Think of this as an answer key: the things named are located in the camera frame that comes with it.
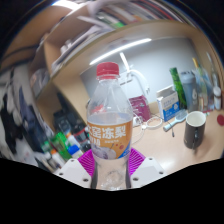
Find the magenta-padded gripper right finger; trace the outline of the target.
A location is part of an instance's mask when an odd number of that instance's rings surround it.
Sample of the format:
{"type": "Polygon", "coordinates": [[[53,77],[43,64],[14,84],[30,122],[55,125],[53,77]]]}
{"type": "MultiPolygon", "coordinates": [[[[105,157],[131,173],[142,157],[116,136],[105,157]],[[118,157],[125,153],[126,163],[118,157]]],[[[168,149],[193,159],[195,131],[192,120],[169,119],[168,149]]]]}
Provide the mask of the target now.
{"type": "Polygon", "coordinates": [[[132,148],[128,160],[128,174],[132,188],[140,188],[166,176],[165,170],[153,157],[145,157],[132,148]]]}

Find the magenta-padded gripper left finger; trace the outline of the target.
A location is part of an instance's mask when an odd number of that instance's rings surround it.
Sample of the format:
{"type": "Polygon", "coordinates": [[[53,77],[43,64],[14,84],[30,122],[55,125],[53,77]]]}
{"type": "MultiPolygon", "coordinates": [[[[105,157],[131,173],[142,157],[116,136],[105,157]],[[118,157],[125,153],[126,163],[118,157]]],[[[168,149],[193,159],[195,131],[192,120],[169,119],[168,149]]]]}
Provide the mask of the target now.
{"type": "Polygon", "coordinates": [[[78,159],[69,159],[56,172],[56,175],[84,188],[90,188],[95,171],[95,161],[92,151],[88,150],[78,159]]]}

